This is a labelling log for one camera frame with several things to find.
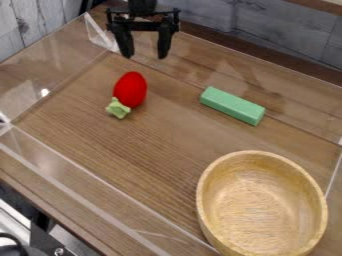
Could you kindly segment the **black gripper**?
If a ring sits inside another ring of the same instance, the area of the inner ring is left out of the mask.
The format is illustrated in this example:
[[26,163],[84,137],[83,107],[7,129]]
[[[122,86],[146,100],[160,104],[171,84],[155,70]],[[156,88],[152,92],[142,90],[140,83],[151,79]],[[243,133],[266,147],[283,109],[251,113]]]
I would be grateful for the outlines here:
[[171,48],[173,34],[179,31],[181,9],[158,7],[150,13],[131,12],[127,7],[106,10],[107,29],[114,33],[120,53],[131,58],[135,53],[131,31],[159,32],[158,57],[164,59]]

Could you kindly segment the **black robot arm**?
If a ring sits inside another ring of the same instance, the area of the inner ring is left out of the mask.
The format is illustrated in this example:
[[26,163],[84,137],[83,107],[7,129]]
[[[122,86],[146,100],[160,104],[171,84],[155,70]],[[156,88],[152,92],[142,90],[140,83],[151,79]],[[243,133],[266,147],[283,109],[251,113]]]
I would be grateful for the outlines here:
[[126,58],[135,54],[132,31],[156,32],[158,58],[167,57],[173,36],[181,30],[179,14],[179,8],[160,8],[158,0],[128,0],[126,7],[106,10],[107,30],[112,32]]

